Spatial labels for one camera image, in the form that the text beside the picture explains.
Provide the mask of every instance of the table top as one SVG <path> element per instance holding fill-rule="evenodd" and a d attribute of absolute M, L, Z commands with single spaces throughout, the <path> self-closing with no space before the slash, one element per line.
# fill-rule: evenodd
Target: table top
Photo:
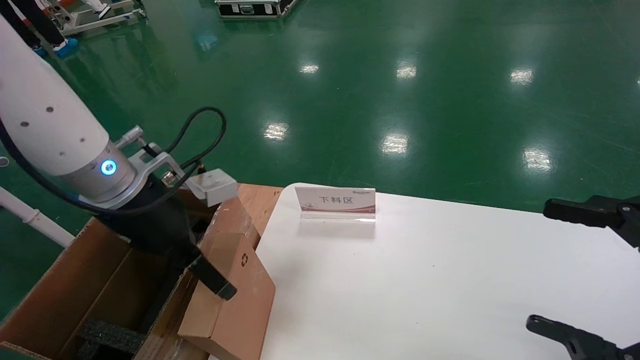
<path fill-rule="evenodd" d="M 640 340 L 640 254 L 609 229 L 384 193 L 375 224 L 301 220 L 295 186 L 257 250 L 276 284 L 262 360 L 569 359 L 531 314 Z"/>

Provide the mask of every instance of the cardboard box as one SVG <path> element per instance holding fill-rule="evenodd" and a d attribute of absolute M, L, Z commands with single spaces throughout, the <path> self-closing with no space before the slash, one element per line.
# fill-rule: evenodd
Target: cardboard box
<path fill-rule="evenodd" d="M 199 246 L 204 253 L 219 236 L 242 234 L 253 243 L 259 234 L 240 201 L 231 199 L 213 211 L 189 192 L 180 192 L 189 214 L 210 225 Z M 130 248 L 117 234 L 91 219 L 0 328 L 0 348 L 33 359 L 74 360 L 77 333 L 89 318 L 136 330 L 163 285 L 165 258 Z M 206 360 L 208 355 L 177 336 L 196 288 L 184 272 L 138 350 L 134 360 Z"/>
<path fill-rule="evenodd" d="M 250 242 L 225 234 L 207 259 L 237 288 L 223 301 L 198 282 L 178 335 L 219 360 L 258 360 L 275 296 L 275 284 Z"/>

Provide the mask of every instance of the dark trousers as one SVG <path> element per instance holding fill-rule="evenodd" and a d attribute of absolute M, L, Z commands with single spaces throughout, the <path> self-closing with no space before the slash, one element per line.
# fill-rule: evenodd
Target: dark trousers
<path fill-rule="evenodd" d="M 51 45 L 57 46 L 65 41 L 58 28 L 44 15 L 35 0 L 13 0 L 12 2 Z M 11 27 L 28 46 L 36 47 L 40 45 L 40 39 L 20 20 L 8 0 L 0 0 L 0 14 L 11 24 Z"/>

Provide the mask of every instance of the black case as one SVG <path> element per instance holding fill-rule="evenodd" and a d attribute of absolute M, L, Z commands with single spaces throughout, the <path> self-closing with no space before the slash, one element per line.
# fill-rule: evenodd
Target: black case
<path fill-rule="evenodd" d="M 286 16 L 298 0 L 216 0 L 227 19 L 277 19 Z"/>

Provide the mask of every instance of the black cable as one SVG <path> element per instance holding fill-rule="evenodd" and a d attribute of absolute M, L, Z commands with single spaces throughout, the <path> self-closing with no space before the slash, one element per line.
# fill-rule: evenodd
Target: black cable
<path fill-rule="evenodd" d="M 151 146 L 149 146 L 149 144 L 146 144 L 145 146 L 143 146 L 143 147 L 142 147 L 142 149 L 143 149 L 147 154 L 149 154 L 149 156 L 151 156 L 152 158 L 155 158 L 156 156 L 158 156 L 158 155 L 159 155 L 155 150 L 151 149 Z"/>
<path fill-rule="evenodd" d="M 2 143 L 4 144 L 4 148 L 7 150 L 8 154 L 11 157 L 14 158 L 14 160 L 18 163 L 18 165 L 20 165 L 20 167 L 29 176 L 31 176 L 38 184 L 40 184 L 40 186 L 44 187 L 46 190 L 49 190 L 51 193 L 53 193 L 53 195 L 59 197 L 60 199 L 64 200 L 65 202 L 67 202 L 67 203 L 69 203 L 71 205 L 75 205 L 78 208 L 81 208 L 81 209 L 84 209 L 84 210 L 88 210 L 88 211 L 91 211 L 91 212 L 94 212 L 94 213 L 98 213 L 98 214 L 110 215 L 110 216 L 133 216 L 133 215 L 138 215 L 138 214 L 144 213 L 146 211 L 149 211 L 149 210 L 153 209 L 154 207 L 162 204 L 164 201 L 169 199 L 171 196 L 175 195 L 175 193 L 178 191 L 178 189 L 187 181 L 187 179 L 189 179 L 189 177 L 198 168 L 200 160 L 205 155 L 209 154 L 220 143 L 220 140 L 222 140 L 222 137 L 225 135 L 225 132 L 227 130 L 227 120 L 224 117 L 224 114 L 222 114 L 222 111 L 220 111 L 217 108 L 212 108 L 212 107 L 207 106 L 207 107 L 200 108 L 200 109 L 194 111 L 189 116 L 189 118 L 187 118 L 187 121 L 185 122 L 185 126 L 183 126 L 182 130 L 180 130 L 181 134 L 179 134 L 178 138 L 176 138 L 176 140 L 173 141 L 172 146 L 175 148 L 175 146 L 180 142 L 180 139 L 184 136 L 184 132 L 186 131 L 186 128 L 188 127 L 188 124 L 190 124 L 191 121 L 193 121 L 193 119 L 199 113 L 201 113 L 203 111 L 207 111 L 207 110 L 215 111 L 216 113 L 218 113 L 220 115 L 220 119 L 222 120 L 222 125 L 220 127 L 220 132 L 218 133 L 218 137 L 215 139 L 213 144 L 211 146 L 209 146 L 205 151 L 201 152 L 200 154 L 198 154 L 197 156 L 195 156 L 194 158 L 192 158 L 192 159 L 190 159 L 188 161 L 188 162 L 190 162 L 190 161 L 193 161 L 195 159 L 196 164 L 193 165 L 193 167 L 191 167 L 191 169 L 189 169 L 187 172 L 185 172 L 184 176 L 180 178 L 180 180 L 173 186 L 173 188 L 171 190 L 169 190 L 169 192 L 167 192 L 166 194 L 164 194 L 160 198 L 156 199 L 154 202 L 151 202 L 151 203 L 149 203 L 147 205 L 144 205 L 144 206 L 141 206 L 141 207 L 135 208 L 135 209 L 128 209 L 128 210 L 116 209 L 116 210 L 113 210 L 113 209 L 100 208 L 98 206 L 94 206 L 94 205 L 91 205 L 91 204 L 87 204 L 87 203 L 85 203 L 83 201 L 77 200 L 76 198 L 72 197 L 71 195 L 69 195 L 69 194 L 65 193 L 64 191 L 60 190 L 60 188 L 58 188 L 57 186 L 52 184 L 47 178 L 45 178 L 41 173 L 39 173 L 39 171 L 36 170 L 36 168 L 33 167 L 33 165 L 24 157 L 24 155 L 22 155 L 22 153 L 20 152 L 20 150 L 18 149 L 16 144 L 13 142 L 13 140 L 9 136 L 9 133 L 6 130 L 2 119 L 0 119 L 0 141 L 2 141 Z"/>
<path fill-rule="evenodd" d="M 193 119 L 195 119 L 199 114 L 205 112 L 205 111 L 213 111 L 215 113 L 217 113 L 220 116 L 220 120 L 222 120 L 222 125 L 220 127 L 220 132 L 224 134 L 224 132 L 227 131 L 227 118 L 225 118 L 225 114 L 222 113 L 222 111 L 220 111 L 220 109 L 218 108 L 214 108 L 213 106 L 204 106 L 202 108 L 197 109 L 196 111 L 194 111 L 193 113 L 191 113 L 188 117 L 187 120 L 184 122 L 184 125 L 182 126 L 182 129 L 180 129 L 180 132 L 178 133 L 178 136 L 176 136 L 175 140 L 173 141 L 173 143 L 171 145 L 169 145 L 169 147 L 166 148 L 166 152 L 171 153 L 176 146 L 178 146 L 178 143 L 180 143 L 180 141 L 182 140 L 182 137 L 184 136 L 184 133 L 186 133 L 187 128 L 189 128 L 189 125 L 191 125 L 191 122 L 193 121 Z M 218 137 L 218 139 L 216 139 L 215 142 L 213 142 L 211 144 L 211 146 L 209 146 L 208 148 L 206 148 L 203 152 L 201 152 L 200 154 L 192 157 L 191 159 L 188 159 L 187 161 L 183 162 L 180 167 L 181 168 L 186 168 L 189 165 L 196 163 L 197 161 L 200 161 L 200 159 L 202 159 L 206 154 L 209 154 L 216 146 L 218 146 L 218 143 L 220 143 L 220 140 L 222 140 L 222 138 Z"/>

